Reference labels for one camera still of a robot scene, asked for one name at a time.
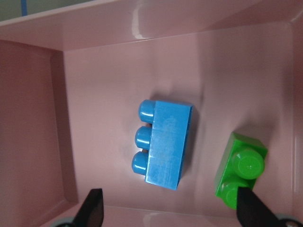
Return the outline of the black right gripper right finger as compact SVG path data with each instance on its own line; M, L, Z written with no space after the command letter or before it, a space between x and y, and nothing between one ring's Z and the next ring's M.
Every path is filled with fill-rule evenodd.
M237 219L243 227L301 227L294 218L278 218L248 187L237 192Z

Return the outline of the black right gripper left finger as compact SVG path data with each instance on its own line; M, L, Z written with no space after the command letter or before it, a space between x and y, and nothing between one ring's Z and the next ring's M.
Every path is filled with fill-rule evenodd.
M103 191L91 189L72 221L64 221L55 227L101 227L104 221Z

